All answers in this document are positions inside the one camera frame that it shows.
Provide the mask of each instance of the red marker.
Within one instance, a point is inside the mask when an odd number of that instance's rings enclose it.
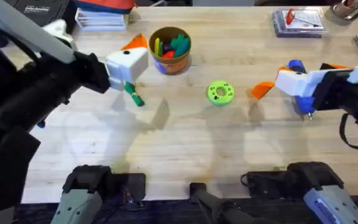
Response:
[[[295,19],[295,12],[294,12],[294,9],[290,9],[288,11],[288,14],[285,18],[285,22],[287,23],[287,25],[290,25],[291,22]]]
[[[162,58],[164,59],[173,59],[173,55],[175,54],[175,51],[170,50],[167,53],[165,53]]]

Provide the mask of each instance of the black cable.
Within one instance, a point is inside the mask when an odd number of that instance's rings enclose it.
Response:
[[[357,149],[358,150],[358,146],[352,145],[347,141],[346,138],[346,134],[345,134],[345,126],[346,126],[346,121],[347,121],[347,117],[349,116],[348,113],[345,113],[342,115],[341,118],[341,124],[339,125],[339,136],[341,137],[341,139],[351,148],[353,149]]]
[[[244,181],[242,181],[243,178],[246,177],[246,176],[247,176],[247,174],[242,174],[241,177],[240,177],[240,182],[241,182],[242,185],[248,187],[248,184],[246,184],[246,183],[244,183]]]
[[[6,32],[2,29],[0,29],[0,34],[4,35],[9,40],[14,42],[18,48],[20,48],[27,56],[29,56],[29,58],[31,58],[31,60],[33,60],[33,62],[35,63],[35,66],[39,67],[40,62],[39,62],[38,57],[28,46],[26,46],[26,44],[23,44],[23,42],[19,41],[19,39],[17,39],[13,35],[11,35],[10,33]]]

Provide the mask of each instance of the clear plastic box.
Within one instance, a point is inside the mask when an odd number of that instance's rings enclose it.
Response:
[[[293,9],[295,19],[287,24],[285,17]],[[277,37],[320,38],[328,33],[321,7],[281,8],[273,12],[273,26]]]

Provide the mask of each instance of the blue gripper part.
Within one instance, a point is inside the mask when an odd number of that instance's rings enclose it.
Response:
[[[311,104],[313,103],[314,100],[312,96],[304,96],[304,97],[296,96],[295,100],[301,113],[303,114],[314,113],[315,109],[311,107]]]
[[[296,72],[306,73],[305,66],[303,65],[301,60],[291,60],[288,63],[288,67]],[[311,104],[313,103],[314,98],[312,96],[306,96],[306,97],[295,97],[296,104],[299,107],[299,110],[303,114],[313,113],[315,109],[311,107]]]

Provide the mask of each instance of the orange piece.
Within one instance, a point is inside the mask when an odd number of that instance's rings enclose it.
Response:
[[[260,100],[273,86],[274,82],[261,82],[252,89],[251,94]]]
[[[175,54],[175,51],[174,50],[170,50],[168,51],[167,53],[165,53],[162,58],[164,59],[173,59],[173,56]]]
[[[123,46],[121,50],[134,49],[137,47],[147,48],[147,41],[143,34],[137,34],[127,45]]]

